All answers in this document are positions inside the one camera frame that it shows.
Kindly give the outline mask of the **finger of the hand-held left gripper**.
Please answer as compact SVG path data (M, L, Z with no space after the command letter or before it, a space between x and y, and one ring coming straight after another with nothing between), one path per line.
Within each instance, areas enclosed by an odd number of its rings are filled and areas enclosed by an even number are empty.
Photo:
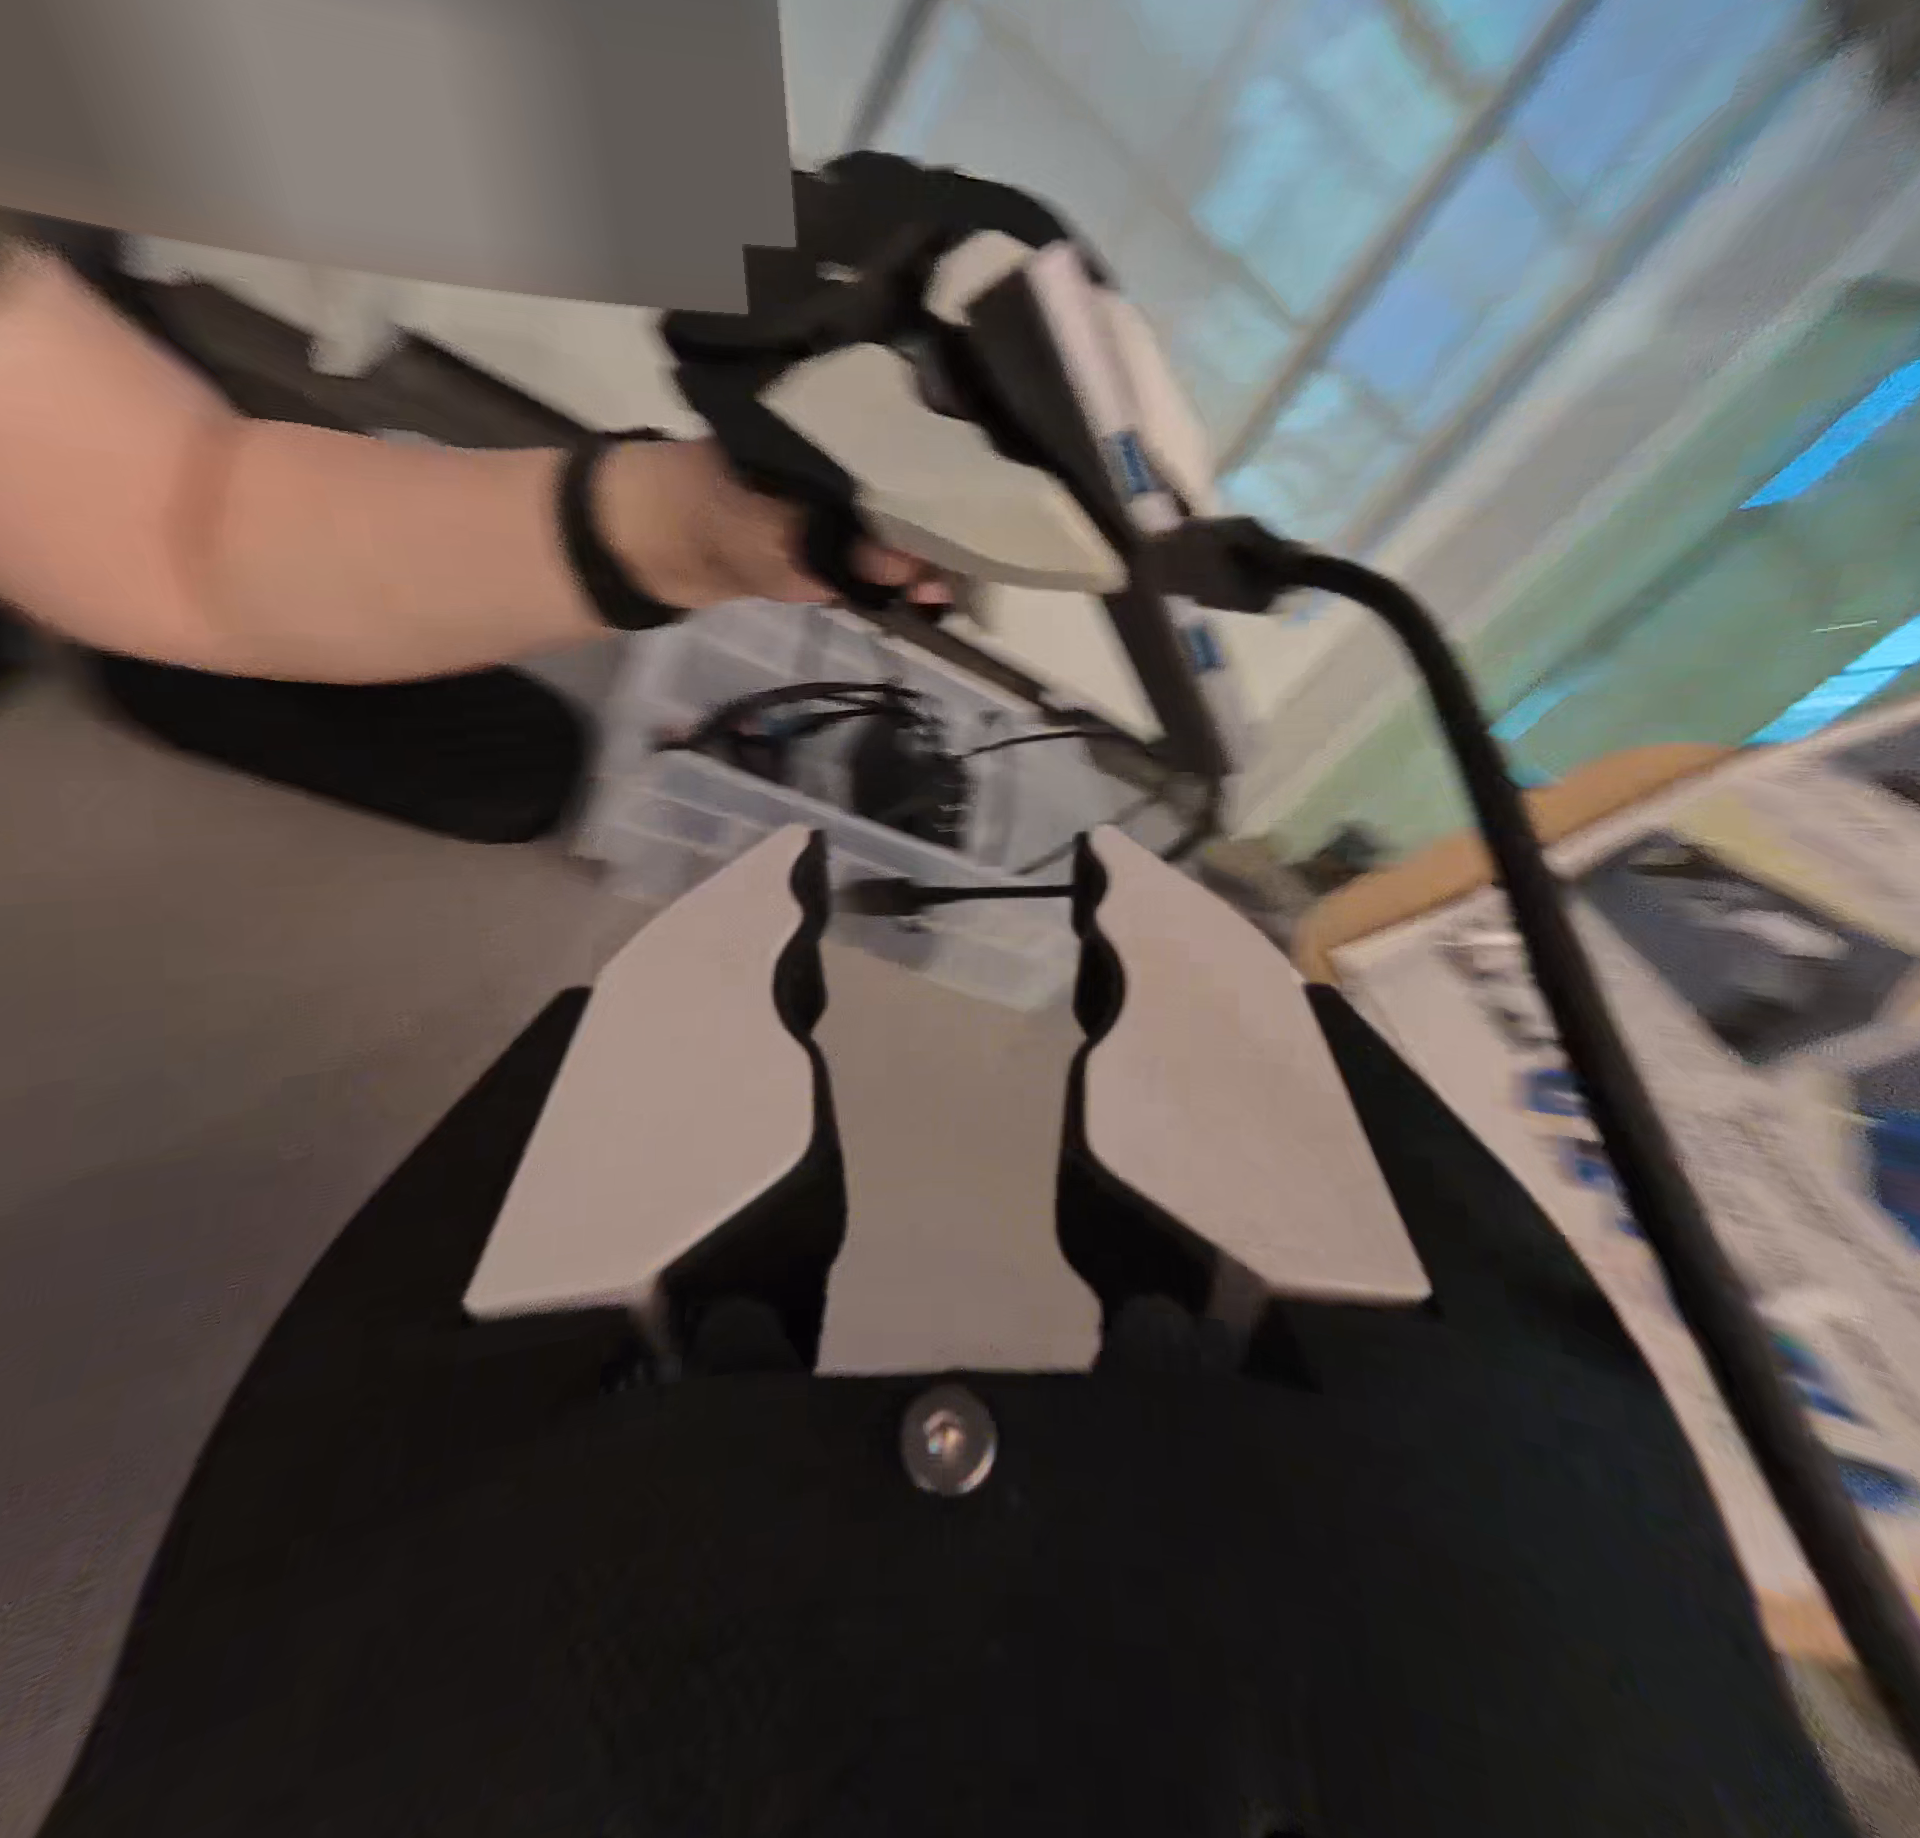
M1207 430L1152 324L1084 242L965 237L925 283L925 315L1020 449L1138 524L1211 517Z
M987 584L1085 598L1125 589L1122 558L1070 493L933 411L897 351L842 347L772 378L760 402L850 482L876 545Z

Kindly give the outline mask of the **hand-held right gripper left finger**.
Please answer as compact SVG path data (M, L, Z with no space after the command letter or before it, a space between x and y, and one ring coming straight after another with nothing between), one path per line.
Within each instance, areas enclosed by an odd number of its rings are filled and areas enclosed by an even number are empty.
M477 1322L612 1309L660 1352L752 1301L820 1354L848 1235L816 1040L825 839L781 827L654 914L588 989L467 1278Z

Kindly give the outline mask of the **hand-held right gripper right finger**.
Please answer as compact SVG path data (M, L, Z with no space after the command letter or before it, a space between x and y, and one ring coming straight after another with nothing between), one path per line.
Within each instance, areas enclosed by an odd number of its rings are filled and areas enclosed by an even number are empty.
M1420 1310L1432 1278L1308 986L1113 827L1071 854L1053 1232L1109 1337L1140 1301L1241 1347L1283 1304Z

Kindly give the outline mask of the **grey slim USB hub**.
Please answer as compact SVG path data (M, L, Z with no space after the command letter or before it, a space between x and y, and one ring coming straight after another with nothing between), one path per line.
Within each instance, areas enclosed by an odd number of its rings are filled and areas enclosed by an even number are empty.
M1174 480L1154 459L1120 341L1125 313L1070 244L1053 244L972 296L963 345L981 414L1091 530L1096 579L1068 591L1100 605L1172 762L1219 781L1235 769L1229 732L1147 558L1162 532L1191 519L1202 485Z

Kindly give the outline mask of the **clear plastic bin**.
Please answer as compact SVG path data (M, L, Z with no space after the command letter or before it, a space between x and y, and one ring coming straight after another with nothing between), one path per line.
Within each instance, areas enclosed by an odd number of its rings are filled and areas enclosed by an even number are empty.
M638 637L600 719L575 844L616 890L674 903L783 827L825 839L838 897L882 881L1014 889L922 914L832 910L852 949L1010 1010L1068 992L1077 949L1066 905L1044 892L1071 877L1079 836L1115 824L1146 850L1187 850L1204 803L1158 747L821 607L727 605ZM933 731L969 770L965 848L850 813L850 749L873 720Z

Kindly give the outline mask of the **black USB cable grey plug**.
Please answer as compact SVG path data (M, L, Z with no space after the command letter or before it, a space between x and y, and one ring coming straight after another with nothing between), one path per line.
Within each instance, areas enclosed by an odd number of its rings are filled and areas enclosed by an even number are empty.
M1909 1760L1918 1759L1915 1615L1836 1462L1778 1371L1770 1331L1719 1247L1634 1064L1547 866L1519 787L1475 692L1427 608L1402 584L1241 517L1186 519L1130 561L1155 597L1259 613L1295 592L1362 607L1418 677L1482 846L1506 894L1534 985L1619 1187L1739 1444L1812 1571L1840 1635Z

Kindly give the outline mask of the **person's left forearm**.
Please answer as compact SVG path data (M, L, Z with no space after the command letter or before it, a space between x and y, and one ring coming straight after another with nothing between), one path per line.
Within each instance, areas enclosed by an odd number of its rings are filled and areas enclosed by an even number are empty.
M372 684L603 631L559 459L259 421L63 260L3 242L2 600L59 638L218 675Z

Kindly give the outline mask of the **person's left hand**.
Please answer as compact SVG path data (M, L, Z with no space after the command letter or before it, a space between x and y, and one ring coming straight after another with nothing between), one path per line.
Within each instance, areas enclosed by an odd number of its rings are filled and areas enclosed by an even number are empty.
M852 603L807 554L807 509L746 482L707 438L614 442L588 482L588 519L623 579L671 610Z

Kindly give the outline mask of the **black wrist band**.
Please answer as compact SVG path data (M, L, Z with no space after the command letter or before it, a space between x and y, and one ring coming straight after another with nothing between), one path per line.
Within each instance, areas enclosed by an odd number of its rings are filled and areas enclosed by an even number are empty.
M612 550L597 519L597 479L606 459L629 445L667 442L657 429L591 432L559 461L553 524L564 564L600 624L614 632L649 632L681 624L690 613L643 592Z

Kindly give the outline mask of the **window with white blinds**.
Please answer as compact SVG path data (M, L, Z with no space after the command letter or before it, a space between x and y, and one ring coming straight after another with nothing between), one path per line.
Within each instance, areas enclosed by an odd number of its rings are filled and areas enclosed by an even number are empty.
M1836 0L902 0L857 138L1053 203L1231 505L1368 549L1837 50Z

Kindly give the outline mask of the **black mesh wrist rest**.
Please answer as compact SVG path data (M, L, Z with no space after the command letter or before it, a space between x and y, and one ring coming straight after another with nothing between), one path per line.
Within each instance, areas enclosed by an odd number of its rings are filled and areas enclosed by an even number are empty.
M359 687L90 652L88 671L108 710L158 747L452 842L552 836L591 761L575 707L511 668Z

